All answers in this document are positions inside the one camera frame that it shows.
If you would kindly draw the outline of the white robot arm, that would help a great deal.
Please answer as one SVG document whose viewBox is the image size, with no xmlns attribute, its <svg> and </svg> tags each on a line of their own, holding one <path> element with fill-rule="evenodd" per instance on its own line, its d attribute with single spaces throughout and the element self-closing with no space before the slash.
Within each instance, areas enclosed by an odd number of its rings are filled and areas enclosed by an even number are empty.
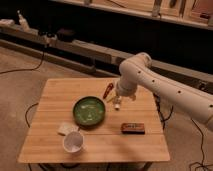
<svg viewBox="0 0 213 171">
<path fill-rule="evenodd" d="M 151 64 L 151 57 L 144 52 L 122 61 L 116 95 L 131 97 L 135 95 L 138 86 L 143 86 L 167 99 L 213 132 L 213 95 L 157 74 L 150 69 Z"/>
</svg>

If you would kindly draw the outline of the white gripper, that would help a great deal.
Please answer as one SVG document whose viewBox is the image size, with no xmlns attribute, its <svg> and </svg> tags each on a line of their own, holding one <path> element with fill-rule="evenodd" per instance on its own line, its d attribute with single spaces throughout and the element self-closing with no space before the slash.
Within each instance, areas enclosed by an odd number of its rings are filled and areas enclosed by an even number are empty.
<svg viewBox="0 0 213 171">
<path fill-rule="evenodd" d="M 113 102 L 115 110 L 120 110 L 122 101 L 121 97 L 129 97 L 132 100 L 136 99 L 136 87 L 133 85 L 125 86 L 124 84 L 117 82 L 115 86 L 115 92 L 117 96 Z"/>
</svg>

